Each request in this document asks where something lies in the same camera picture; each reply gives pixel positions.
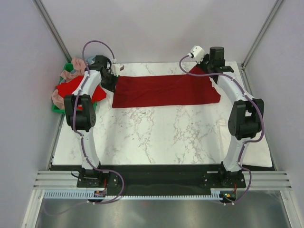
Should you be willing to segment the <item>dark red t shirt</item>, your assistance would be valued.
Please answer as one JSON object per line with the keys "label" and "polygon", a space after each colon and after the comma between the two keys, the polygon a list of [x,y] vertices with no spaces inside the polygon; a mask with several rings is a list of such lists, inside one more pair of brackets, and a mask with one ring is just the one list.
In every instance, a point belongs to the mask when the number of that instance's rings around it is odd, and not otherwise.
{"label": "dark red t shirt", "polygon": [[219,103],[220,98],[207,76],[121,76],[112,108],[207,105]]}

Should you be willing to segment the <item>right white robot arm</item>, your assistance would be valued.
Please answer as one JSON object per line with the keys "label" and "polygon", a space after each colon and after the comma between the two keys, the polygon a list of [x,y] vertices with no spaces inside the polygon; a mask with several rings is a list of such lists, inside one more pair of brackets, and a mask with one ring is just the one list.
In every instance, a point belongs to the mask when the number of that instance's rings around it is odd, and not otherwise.
{"label": "right white robot arm", "polygon": [[223,47],[211,47],[206,52],[200,46],[194,46],[191,54],[197,66],[207,73],[229,98],[232,110],[228,119],[231,140],[228,152],[217,172],[203,174],[203,184],[210,188],[233,188],[246,186],[242,173],[242,163],[246,146],[255,141],[258,133],[264,133],[261,119],[264,101],[255,99],[234,78],[234,69],[226,65]]}

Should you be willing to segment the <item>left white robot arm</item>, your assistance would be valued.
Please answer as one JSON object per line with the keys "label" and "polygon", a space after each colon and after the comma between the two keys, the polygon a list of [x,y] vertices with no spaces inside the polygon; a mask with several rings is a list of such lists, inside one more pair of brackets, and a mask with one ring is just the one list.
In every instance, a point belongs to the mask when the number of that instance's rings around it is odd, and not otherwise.
{"label": "left white robot arm", "polygon": [[97,55],[95,61],[88,65],[83,79],[71,95],[64,97],[67,125],[79,137],[82,156],[81,169],[78,171],[77,187],[106,187],[106,177],[97,168],[100,160],[97,156],[94,130],[96,113],[92,104],[93,94],[97,88],[115,91],[118,76],[114,75],[114,65],[109,58]]}

